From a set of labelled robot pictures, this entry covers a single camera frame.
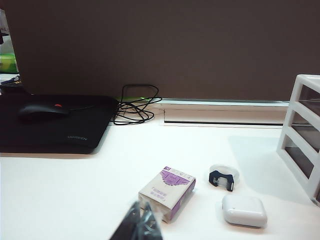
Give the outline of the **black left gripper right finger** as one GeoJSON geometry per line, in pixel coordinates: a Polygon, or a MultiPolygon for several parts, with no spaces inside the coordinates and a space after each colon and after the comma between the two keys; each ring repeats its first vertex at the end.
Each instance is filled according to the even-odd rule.
{"type": "Polygon", "coordinates": [[[162,240],[160,227],[156,217],[153,214],[150,204],[147,202],[144,206],[141,217],[141,239],[142,240],[162,240]]]}

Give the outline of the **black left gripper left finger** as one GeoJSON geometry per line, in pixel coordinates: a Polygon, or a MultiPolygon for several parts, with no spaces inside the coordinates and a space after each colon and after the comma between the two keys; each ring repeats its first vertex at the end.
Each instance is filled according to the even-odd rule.
{"type": "Polygon", "coordinates": [[[110,237],[110,240],[142,240],[141,222],[140,202],[135,201],[129,207],[121,223],[110,237]]]}

